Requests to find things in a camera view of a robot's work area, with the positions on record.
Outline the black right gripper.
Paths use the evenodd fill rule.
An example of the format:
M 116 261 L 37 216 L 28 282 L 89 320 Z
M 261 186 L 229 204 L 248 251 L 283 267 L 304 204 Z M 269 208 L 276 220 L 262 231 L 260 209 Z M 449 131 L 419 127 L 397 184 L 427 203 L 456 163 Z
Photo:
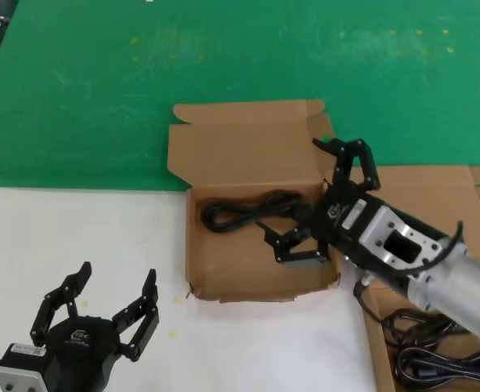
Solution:
M 359 243 L 380 207 L 386 206 L 395 215 L 402 215 L 400 210 L 368 192 L 381 187 L 370 146 L 362 139 L 346 142 L 337 138 L 331 138 L 328 142 L 314 138 L 313 144 L 336 157 L 331 185 L 314 205 L 311 215 L 311 234 L 320 243 L 316 249 L 294 252 L 296 247 L 312 238 L 309 229 L 298 225 L 285 234 L 279 234 L 259 222 L 258 226 L 264 230 L 264 241 L 273 249 L 275 261 L 287 267 L 330 264 L 331 245 L 362 270 L 381 277 L 401 278 L 395 268 L 386 265 Z M 358 158 L 363 173 L 363 181 L 359 184 L 350 182 L 355 158 Z M 348 229 L 344 228 L 344 220 L 360 199 L 366 206 L 353 224 Z

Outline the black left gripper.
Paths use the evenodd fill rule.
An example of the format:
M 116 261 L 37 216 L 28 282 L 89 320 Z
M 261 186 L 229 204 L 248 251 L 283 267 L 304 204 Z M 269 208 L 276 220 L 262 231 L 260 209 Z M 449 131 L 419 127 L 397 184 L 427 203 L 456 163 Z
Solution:
M 91 263 L 85 261 L 77 273 L 67 275 L 58 288 L 48 292 L 30 330 L 33 344 L 42 347 L 47 342 L 47 348 L 57 360 L 58 391 L 104 390 L 121 353 L 137 362 L 159 324 L 155 269 L 149 271 L 141 296 L 116 313 L 112 321 L 78 316 L 75 299 L 82 293 L 91 273 Z M 69 317 L 50 330 L 56 311 L 63 305 L 67 306 Z M 140 326 L 131 340 L 121 344 L 119 334 L 138 321 Z

